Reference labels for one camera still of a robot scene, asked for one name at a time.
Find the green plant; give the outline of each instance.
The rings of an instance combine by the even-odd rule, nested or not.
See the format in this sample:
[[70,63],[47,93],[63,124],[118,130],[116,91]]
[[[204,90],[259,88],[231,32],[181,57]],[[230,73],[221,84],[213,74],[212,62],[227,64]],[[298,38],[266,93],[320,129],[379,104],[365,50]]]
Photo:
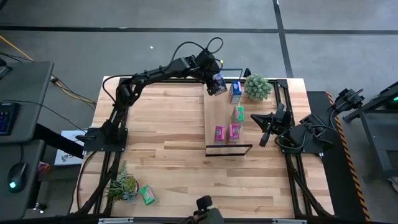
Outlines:
[[263,78],[261,74],[253,74],[247,77],[244,84],[244,92],[250,100],[262,101],[267,99],[271,93],[272,85],[268,83],[268,79]]
[[138,182],[133,176],[127,176],[126,161],[122,163],[120,176],[107,188],[107,196],[112,202],[131,201],[138,193]]

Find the computer mouse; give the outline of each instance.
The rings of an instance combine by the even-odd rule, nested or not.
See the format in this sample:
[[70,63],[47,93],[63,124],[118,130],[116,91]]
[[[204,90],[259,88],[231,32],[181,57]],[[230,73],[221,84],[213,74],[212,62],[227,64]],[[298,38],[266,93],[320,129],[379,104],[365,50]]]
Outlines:
[[26,170],[27,164],[23,162],[18,162],[11,167],[7,177],[7,184],[10,192],[18,193],[25,188]]

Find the green box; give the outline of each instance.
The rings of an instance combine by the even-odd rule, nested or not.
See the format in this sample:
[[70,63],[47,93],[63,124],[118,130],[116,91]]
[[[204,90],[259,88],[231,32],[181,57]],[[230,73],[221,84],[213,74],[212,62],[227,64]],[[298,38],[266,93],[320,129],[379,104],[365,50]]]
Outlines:
[[239,124],[239,128],[242,126],[244,121],[244,109],[243,106],[235,106],[232,112],[232,123]]
[[154,190],[149,185],[139,189],[139,193],[142,195],[144,199],[145,205],[150,205],[154,202],[158,202],[159,199],[156,197]]

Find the black table leg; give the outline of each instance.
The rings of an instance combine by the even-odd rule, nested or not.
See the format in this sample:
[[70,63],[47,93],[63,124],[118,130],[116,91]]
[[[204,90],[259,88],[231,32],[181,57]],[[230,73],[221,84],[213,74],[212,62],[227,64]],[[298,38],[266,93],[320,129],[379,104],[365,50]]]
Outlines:
[[57,134],[50,129],[42,126],[41,124],[36,124],[35,133],[33,139],[44,140],[49,146],[56,149],[61,149],[62,151],[71,154],[77,158],[83,158],[83,146]]

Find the metal stand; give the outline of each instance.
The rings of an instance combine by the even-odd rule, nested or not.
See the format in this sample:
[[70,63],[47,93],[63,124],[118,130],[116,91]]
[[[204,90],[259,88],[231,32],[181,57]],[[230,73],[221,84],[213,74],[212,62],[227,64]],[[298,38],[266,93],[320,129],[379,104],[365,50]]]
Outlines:
[[375,99],[366,103],[359,109],[343,117],[346,123],[355,118],[361,118],[363,128],[368,138],[370,146],[378,158],[378,166],[375,172],[364,176],[364,180],[397,177],[398,169],[391,164],[389,153],[398,153],[395,147],[397,144],[398,132],[398,111],[397,110],[377,110],[386,103],[398,97],[398,82],[380,92]]
[[395,97],[398,97],[398,82],[389,86],[385,90],[381,91],[380,95],[377,98],[371,100],[369,103],[366,103],[361,108],[353,111],[349,115],[344,116],[343,120],[346,123],[349,123],[353,119],[359,118],[361,116],[361,114],[364,114],[364,113],[366,114],[366,113],[369,113],[370,111],[374,111],[374,110],[378,109],[380,106],[385,105],[388,101],[393,100]]

